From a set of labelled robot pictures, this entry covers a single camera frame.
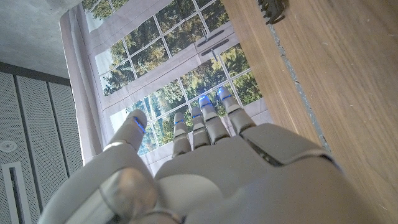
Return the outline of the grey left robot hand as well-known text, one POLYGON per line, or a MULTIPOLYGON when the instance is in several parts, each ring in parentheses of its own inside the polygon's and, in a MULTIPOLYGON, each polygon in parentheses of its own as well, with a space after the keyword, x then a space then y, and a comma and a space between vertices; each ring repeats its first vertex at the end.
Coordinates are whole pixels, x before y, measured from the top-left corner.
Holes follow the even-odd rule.
POLYGON ((172 158, 152 174, 137 153, 147 118, 134 110, 104 151, 56 191, 39 222, 381 222, 327 150, 257 125, 226 88, 218 96, 234 136, 202 96, 191 133, 175 115, 172 158))

